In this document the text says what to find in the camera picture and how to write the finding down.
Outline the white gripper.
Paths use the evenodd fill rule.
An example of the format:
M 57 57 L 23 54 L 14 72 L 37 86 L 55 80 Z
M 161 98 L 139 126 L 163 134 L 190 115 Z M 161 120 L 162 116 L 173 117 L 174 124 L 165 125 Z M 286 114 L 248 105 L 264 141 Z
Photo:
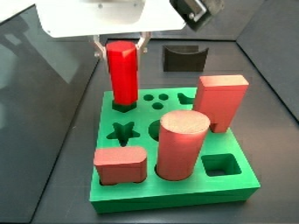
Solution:
M 146 51 L 151 32 L 181 30 L 185 21 L 170 0 L 39 0 L 42 28 L 54 38 L 90 36 L 95 56 L 107 59 L 101 34 L 141 32 L 139 53 Z

